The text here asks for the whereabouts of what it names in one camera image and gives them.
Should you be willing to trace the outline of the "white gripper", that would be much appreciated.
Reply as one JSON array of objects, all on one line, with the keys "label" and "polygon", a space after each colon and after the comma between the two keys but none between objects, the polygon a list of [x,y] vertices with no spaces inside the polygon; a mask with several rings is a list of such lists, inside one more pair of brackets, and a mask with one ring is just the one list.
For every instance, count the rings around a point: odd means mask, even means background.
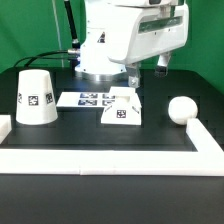
[{"label": "white gripper", "polygon": [[112,6],[107,22],[107,56],[126,67],[128,85],[140,86],[140,69],[132,64],[160,55],[154,74],[165,77],[170,51],[187,41],[189,9],[186,4],[172,7],[134,8]]}]

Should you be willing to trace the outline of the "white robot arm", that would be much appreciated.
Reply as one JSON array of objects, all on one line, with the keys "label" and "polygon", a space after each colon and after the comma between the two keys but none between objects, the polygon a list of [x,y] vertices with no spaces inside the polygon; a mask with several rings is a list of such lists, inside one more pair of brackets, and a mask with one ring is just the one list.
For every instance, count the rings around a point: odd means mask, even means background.
[{"label": "white robot arm", "polygon": [[86,39],[78,77],[93,81],[125,78],[140,85],[139,64],[156,56],[155,75],[164,77],[172,51],[188,38],[186,0],[84,0]]}]

